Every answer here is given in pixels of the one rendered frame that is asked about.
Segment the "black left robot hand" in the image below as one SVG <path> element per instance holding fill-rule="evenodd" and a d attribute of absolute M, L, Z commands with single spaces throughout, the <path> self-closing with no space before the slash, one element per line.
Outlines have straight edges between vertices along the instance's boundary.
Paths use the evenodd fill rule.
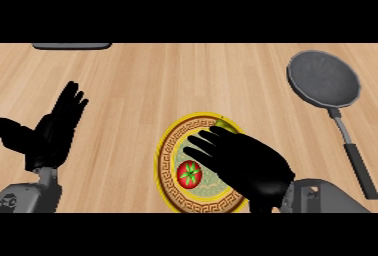
<path fill-rule="evenodd" d="M 59 95 L 53 110 L 34 129 L 16 121 L 0 118 L 0 141 L 3 146 L 25 156 L 25 170 L 57 168 L 68 157 L 75 128 L 88 100 L 78 84 L 69 81 Z"/>

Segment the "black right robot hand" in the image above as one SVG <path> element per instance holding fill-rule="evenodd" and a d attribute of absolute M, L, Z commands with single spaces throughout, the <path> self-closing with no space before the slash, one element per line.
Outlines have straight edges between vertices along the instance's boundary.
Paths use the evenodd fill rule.
<path fill-rule="evenodd" d="M 251 213 L 270 213 L 282 205 L 295 174 L 282 155 L 257 139 L 211 126 L 187 137 L 196 148 L 183 152 L 249 200 Z"/>

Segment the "red tomato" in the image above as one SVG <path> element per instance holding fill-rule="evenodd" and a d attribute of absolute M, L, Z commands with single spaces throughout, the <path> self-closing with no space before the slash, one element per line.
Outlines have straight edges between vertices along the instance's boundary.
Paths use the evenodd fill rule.
<path fill-rule="evenodd" d="M 178 185 L 184 189 L 193 189 L 199 185 L 202 179 L 199 164 L 192 160 L 186 160 L 177 167 L 176 177 Z"/>

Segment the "yellow patterned plate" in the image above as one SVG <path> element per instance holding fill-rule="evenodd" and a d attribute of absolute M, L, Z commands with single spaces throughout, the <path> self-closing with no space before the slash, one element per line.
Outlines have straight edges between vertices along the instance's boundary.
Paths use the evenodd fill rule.
<path fill-rule="evenodd" d="M 242 129 L 226 116 L 212 112 L 195 112 L 171 124 L 159 139 L 153 175 L 162 199 L 174 212 L 232 213 L 238 212 L 248 202 L 217 174 L 183 153 L 184 147 L 195 147 L 187 137 L 196 136 L 201 130 L 208 131 L 220 117 L 242 133 Z M 193 189 L 184 189 L 176 177 L 177 167 L 186 160 L 195 161 L 202 170 L 201 183 Z"/>

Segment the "grey frying pan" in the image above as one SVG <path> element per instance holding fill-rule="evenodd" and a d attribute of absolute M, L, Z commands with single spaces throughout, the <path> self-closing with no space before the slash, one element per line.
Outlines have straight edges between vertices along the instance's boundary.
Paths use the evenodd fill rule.
<path fill-rule="evenodd" d="M 360 97 L 362 86 L 354 70 L 335 55 L 319 50 L 305 50 L 289 60 L 286 80 L 298 97 L 328 111 L 341 132 L 344 150 L 365 198 L 378 200 L 378 189 L 341 120 L 339 109 L 348 107 Z"/>

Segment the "yellow-green fruit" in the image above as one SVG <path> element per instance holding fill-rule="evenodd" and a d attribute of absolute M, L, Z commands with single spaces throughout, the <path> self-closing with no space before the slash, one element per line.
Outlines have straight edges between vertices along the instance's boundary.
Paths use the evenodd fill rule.
<path fill-rule="evenodd" d="M 220 117 L 217 120 L 215 120 L 215 126 L 226 129 L 229 132 L 232 132 L 233 134 L 238 134 L 239 131 L 238 129 L 232 126 L 232 124 L 224 120 L 223 117 Z"/>

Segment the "dark grey flat object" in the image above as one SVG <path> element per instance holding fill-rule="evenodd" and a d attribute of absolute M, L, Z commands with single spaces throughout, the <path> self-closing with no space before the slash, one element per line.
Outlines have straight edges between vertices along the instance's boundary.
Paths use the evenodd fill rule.
<path fill-rule="evenodd" d="M 38 50 L 103 50 L 112 43 L 31 43 Z"/>

